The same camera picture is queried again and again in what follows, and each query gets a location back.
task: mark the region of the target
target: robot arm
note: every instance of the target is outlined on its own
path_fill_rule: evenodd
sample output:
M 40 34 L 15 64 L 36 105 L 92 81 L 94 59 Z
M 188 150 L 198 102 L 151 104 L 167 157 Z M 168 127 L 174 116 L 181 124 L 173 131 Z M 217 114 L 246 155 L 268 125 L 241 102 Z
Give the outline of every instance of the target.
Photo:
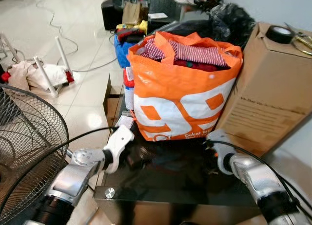
M 207 139 L 230 143 L 223 130 L 211 132 Z M 246 185 L 269 225 L 310 224 L 267 165 L 224 144 L 215 143 L 212 148 L 218 153 L 220 171 L 234 174 Z
M 85 192 L 89 179 L 103 169 L 109 174 L 114 173 L 119 166 L 120 154 L 133 139 L 133 133 L 121 125 L 104 149 L 74 152 L 70 164 L 59 172 L 48 188 L 34 218 L 24 225 L 65 225 Z

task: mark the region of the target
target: orange shopping bag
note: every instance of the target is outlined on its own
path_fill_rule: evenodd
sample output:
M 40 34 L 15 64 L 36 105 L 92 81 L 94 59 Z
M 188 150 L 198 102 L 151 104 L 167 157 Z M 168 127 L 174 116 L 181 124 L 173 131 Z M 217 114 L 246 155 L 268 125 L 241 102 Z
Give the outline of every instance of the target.
M 150 38 L 155 38 L 155 45 L 165 55 L 161 62 L 136 55 Z M 205 72 L 174 65 L 175 52 L 168 40 L 217 47 L 230 69 Z M 216 124 L 242 65 L 240 47 L 201 38 L 197 33 L 181 37 L 157 32 L 129 48 L 127 58 L 134 72 L 137 125 L 148 141 L 206 136 Z

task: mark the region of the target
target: black trash bag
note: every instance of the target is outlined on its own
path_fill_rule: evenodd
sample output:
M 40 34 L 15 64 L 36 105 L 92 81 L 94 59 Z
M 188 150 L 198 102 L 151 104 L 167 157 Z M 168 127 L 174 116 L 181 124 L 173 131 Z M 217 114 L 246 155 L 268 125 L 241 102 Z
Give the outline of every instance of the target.
M 236 4 L 220 4 L 210 11 L 209 20 L 174 21 L 156 31 L 187 36 L 197 32 L 201 38 L 212 38 L 215 41 L 225 41 L 233 45 L 245 47 L 254 29 L 255 20 L 243 8 Z

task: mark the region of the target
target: metal screw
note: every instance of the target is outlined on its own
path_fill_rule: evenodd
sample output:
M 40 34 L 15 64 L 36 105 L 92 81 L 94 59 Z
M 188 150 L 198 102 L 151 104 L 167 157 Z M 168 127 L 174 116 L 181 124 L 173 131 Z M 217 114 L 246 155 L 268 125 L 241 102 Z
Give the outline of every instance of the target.
M 109 187 L 108 189 L 106 189 L 105 191 L 105 196 L 108 199 L 112 199 L 115 195 L 115 189 L 113 189 L 112 187 Z

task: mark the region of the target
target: fan grille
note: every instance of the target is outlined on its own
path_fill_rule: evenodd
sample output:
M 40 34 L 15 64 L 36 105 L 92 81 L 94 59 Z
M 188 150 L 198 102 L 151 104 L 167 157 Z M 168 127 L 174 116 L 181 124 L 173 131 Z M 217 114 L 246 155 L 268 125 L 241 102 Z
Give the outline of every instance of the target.
M 49 103 L 32 93 L 0 85 L 0 203 L 31 164 L 66 141 L 66 123 Z M 67 147 L 50 154 L 23 177 L 4 205 L 0 224 L 45 192 L 65 166 Z

